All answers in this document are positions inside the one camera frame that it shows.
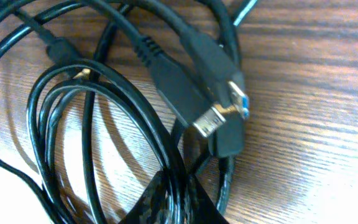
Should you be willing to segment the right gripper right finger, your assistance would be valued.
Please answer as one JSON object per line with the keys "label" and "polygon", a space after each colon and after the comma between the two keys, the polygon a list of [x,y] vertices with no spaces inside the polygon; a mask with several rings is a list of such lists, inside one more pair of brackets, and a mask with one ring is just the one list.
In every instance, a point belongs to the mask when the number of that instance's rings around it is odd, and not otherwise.
{"label": "right gripper right finger", "polygon": [[191,175],[191,223],[194,224],[228,224],[218,212],[195,175]]}

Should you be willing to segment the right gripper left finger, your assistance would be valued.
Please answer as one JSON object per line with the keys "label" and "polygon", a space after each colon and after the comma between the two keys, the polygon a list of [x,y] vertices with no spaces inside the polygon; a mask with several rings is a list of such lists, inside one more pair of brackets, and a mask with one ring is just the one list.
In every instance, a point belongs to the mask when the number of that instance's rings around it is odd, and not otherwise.
{"label": "right gripper left finger", "polygon": [[155,224],[167,222],[167,185],[162,170],[158,171],[132,208],[119,224]]}

